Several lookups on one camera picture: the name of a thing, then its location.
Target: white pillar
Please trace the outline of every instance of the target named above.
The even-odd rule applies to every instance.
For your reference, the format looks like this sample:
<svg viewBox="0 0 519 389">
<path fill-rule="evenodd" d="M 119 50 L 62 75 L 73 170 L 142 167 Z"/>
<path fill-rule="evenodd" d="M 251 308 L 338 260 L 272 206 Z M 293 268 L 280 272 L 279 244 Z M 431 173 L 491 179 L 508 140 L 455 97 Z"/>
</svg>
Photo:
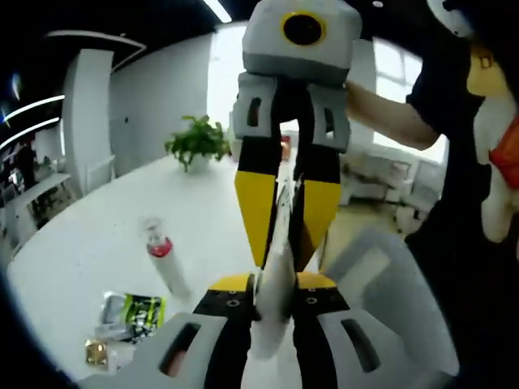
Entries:
<svg viewBox="0 0 519 389">
<path fill-rule="evenodd" d="M 75 190 L 86 191 L 86 171 L 110 157 L 110 51 L 82 49 L 71 63 L 63 86 L 62 120 L 66 170 Z"/>
</svg>

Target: green leaves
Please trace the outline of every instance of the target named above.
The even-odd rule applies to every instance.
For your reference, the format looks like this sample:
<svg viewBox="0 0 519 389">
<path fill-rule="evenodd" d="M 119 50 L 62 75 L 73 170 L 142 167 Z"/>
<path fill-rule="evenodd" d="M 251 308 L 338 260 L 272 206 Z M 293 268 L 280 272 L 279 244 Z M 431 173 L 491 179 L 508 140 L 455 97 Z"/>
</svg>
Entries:
<svg viewBox="0 0 519 389">
<path fill-rule="evenodd" d="M 189 130 L 173 133 L 173 138 L 164 142 L 164 148 L 184 166 L 184 170 L 187 171 L 196 154 L 215 156 L 216 160 L 221 160 L 229 152 L 229 142 L 225 140 L 219 122 L 211 126 L 207 115 L 200 119 L 182 116 L 182 119 L 191 121 Z"/>
</svg>

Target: orange object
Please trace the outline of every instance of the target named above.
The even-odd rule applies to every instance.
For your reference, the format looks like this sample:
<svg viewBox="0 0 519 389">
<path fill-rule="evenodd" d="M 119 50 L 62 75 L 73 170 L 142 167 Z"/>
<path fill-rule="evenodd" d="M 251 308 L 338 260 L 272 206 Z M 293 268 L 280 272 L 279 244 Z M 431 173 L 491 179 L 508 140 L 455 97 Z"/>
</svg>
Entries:
<svg viewBox="0 0 519 389">
<path fill-rule="evenodd" d="M 516 116 L 497 147 L 489 152 L 490 161 L 499 169 L 511 189 L 519 189 L 519 117 Z"/>
<path fill-rule="evenodd" d="M 291 139 L 288 135 L 281 136 L 281 159 L 289 160 L 290 159 L 290 147 L 291 147 Z"/>
</svg>

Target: red label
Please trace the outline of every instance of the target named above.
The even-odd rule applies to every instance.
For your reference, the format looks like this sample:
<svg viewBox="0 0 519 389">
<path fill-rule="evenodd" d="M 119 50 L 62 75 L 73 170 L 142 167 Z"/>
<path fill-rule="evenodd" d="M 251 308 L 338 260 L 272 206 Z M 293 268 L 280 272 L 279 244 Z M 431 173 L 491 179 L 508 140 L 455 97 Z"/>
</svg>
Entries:
<svg viewBox="0 0 519 389">
<path fill-rule="evenodd" d="M 508 186 L 519 189 L 519 117 L 513 119 L 500 143 L 488 155 Z"/>
<path fill-rule="evenodd" d="M 166 238 L 165 243 L 160 246 L 148 246 L 148 253 L 157 258 L 164 258 L 173 249 L 173 243 Z"/>
</svg>

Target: potted plant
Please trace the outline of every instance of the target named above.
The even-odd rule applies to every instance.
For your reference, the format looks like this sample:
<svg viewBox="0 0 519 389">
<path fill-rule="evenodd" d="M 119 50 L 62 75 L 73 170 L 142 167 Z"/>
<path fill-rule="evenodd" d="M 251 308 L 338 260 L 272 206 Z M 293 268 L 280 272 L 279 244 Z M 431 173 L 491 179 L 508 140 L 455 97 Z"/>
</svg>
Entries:
<svg viewBox="0 0 519 389">
<path fill-rule="evenodd" d="M 173 133 L 172 138 L 164 142 L 164 147 L 184 166 L 186 172 L 188 169 L 200 170 L 211 157 L 221 160 L 229 152 L 229 143 L 219 122 L 212 126 L 207 115 L 202 118 L 182 116 L 182 119 L 191 121 L 189 129 Z"/>
</svg>

